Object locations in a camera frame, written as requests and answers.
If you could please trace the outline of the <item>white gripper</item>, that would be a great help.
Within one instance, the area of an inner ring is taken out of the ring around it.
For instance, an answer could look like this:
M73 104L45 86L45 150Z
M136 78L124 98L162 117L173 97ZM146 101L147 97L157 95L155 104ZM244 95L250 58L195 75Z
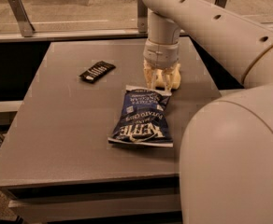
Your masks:
M147 39L143 56L145 59L144 76L147 87L153 90L156 88L157 69L163 69L161 72L163 87L166 91L171 91L175 69L170 66L179 59L179 44L164 45L151 42Z

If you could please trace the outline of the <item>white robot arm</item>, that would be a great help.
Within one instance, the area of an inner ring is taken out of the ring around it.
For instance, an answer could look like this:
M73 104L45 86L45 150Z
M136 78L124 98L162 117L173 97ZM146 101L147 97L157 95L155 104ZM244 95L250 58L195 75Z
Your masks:
M244 91L190 120L180 145L183 224L273 224L273 29L204 0L143 0Z

